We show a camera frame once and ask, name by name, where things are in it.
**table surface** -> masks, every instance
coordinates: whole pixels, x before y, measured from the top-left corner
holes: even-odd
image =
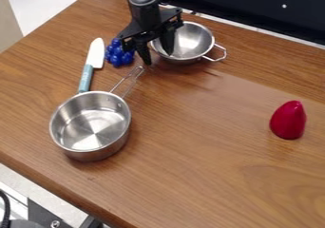
[[[126,1],[79,0],[1,54],[0,161],[119,227],[323,227],[325,51],[183,17],[209,27],[228,58],[171,66],[154,55],[126,99],[129,141],[105,161],[68,159],[48,122],[76,93],[90,42],[128,24]],[[105,65],[91,88],[129,70]],[[308,115],[297,141],[268,127],[289,100]]]

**silver pot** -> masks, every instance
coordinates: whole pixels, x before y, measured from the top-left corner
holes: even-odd
[[[142,66],[137,66],[110,92],[81,93],[55,110],[49,122],[49,133],[67,156],[80,162],[94,162],[123,147],[131,124],[131,111],[123,97],[143,71]],[[125,93],[121,97],[113,94],[125,80],[130,81]]]
[[[168,55],[164,51],[160,39],[155,39],[151,42],[153,49],[165,60],[174,64],[193,64],[201,58],[217,62],[227,57],[227,50],[215,44],[215,37],[207,27],[194,22],[183,23],[184,25],[178,28],[175,33],[173,54]],[[220,49],[222,56],[217,59],[205,56],[212,47]]]

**red plastic object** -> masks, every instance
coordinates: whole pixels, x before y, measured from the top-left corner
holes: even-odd
[[[307,116],[299,101],[291,101],[282,105],[273,114],[271,130],[285,140],[295,140],[303,135]]]

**pan handle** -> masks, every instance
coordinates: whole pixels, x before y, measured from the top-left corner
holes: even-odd
[[[222,46],[218,45],[218,44],[214,44],[214,46],[216,48],[222,50],[223,51],[223,55],[221,57],[217,58],[217,59],[212,59],[212,58],[209,58],[207,56],[202,56],[202,58],[204,58],[206,60],[209,60],[211,62],[217,62],[217,61],[221,61],[221,60],[225,59],[227,57],[227,49],[225,47],[222,47]]]
[[[132,87],[137,83],[137,79],[141,76],[144,72],[143,66],[136,66],[134,67],[125,77],[120,80],[118,84],[116,84],[109,92],[113,93],[115,89],[117,89],[124,81],[131,81],[130,85],[126,89],[126,91],[121,95],[121,98],[124,98],[132,89]]]

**white knife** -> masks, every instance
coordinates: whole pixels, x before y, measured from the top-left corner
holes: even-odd
[[[83,75],[79,83],[78,93],[89,91],[94,68],[102,68],[105,58],[105,44],[102,38],[94,40],[89,48]]]

